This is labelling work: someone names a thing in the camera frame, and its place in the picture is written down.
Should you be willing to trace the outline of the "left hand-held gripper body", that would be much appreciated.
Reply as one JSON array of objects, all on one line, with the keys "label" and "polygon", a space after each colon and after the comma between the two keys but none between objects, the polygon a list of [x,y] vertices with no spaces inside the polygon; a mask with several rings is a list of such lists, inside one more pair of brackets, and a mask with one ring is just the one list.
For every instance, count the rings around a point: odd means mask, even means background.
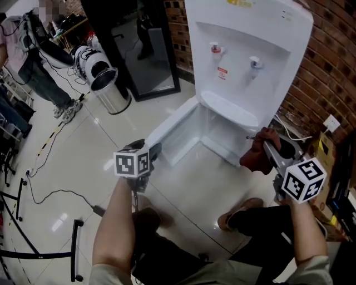
[{"label": "left hand-held gripper body", "polygon": [[126,179],[131,190],[144,193],[149,183],[149,177],[154,170],[149,158],[150,147],[145,146],[140,150],[123,149],[113,154],[115,161],[115,175]]}]

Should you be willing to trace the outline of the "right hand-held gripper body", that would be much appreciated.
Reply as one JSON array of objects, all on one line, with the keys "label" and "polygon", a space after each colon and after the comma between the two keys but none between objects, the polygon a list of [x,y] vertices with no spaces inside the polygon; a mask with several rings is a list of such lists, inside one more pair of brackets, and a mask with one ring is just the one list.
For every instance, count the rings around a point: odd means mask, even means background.
[{"label": "right hand-held gripper body", "polygon": [[327,172],[317,158],[291,165],[274,180],[277,200],[289,197],[298,204],[308,202],[320,193],[326,178]]}]

